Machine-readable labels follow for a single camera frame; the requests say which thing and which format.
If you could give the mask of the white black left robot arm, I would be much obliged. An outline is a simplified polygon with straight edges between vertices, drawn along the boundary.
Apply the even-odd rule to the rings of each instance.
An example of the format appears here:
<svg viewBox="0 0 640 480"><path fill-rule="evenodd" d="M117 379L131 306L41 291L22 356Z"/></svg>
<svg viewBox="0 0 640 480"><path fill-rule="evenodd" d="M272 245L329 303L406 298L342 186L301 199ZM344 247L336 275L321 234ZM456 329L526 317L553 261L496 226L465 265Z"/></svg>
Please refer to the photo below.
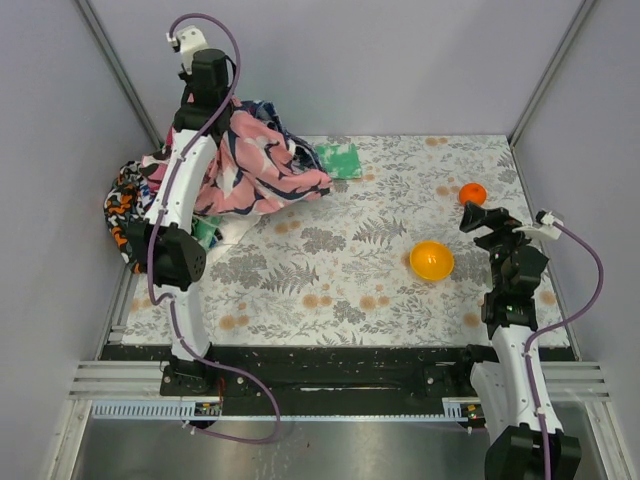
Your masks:
<svg viewBox="0 0 640 480"><path fill-rule="evenodd" d="M173 334L164 396L205 395L215 388L198 290L206 251L191 231L204 175L230 125L237 67L222 51L205 48L194 53L180 77L185 90L172 122L166 171L144 218L126 233L146 270L149 299L165 306Z"/></svg>

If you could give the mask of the pink navy patterned cloth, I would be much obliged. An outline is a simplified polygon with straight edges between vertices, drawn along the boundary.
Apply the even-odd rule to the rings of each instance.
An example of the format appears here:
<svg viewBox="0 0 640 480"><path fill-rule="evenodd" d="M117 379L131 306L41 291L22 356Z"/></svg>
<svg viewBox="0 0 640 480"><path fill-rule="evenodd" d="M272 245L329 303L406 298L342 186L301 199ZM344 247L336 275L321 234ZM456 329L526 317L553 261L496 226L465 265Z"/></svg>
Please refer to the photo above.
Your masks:
<svg viewBox="0 0 640 480"><path fill-rule="evenodd" d="M330 193L327 172L294 167L283 136L234 104L230 127L204 174L194 213L265 215Z"/></svg>

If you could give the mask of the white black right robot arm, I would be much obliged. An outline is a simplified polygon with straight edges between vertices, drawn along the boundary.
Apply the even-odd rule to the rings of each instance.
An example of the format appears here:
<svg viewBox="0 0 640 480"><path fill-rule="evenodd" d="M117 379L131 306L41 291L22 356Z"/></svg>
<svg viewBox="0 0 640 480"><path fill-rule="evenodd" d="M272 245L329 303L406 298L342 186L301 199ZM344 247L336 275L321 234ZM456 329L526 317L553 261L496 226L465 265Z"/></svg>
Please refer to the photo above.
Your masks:
<svg viewBox="0 0 640 480"><path fill-rule="evenodd" d="M481 227L475 244L486 251L491 288L481 320L488 347L468 347L469 381L484 413L490 446L488 479L572 479L582 458L577 438L568 436L546 387L540 361L535 292L549 259L535 239L556 239L557 228L544 222L525 225L505 208L485 209L467 201L460 230Z"/></svg>

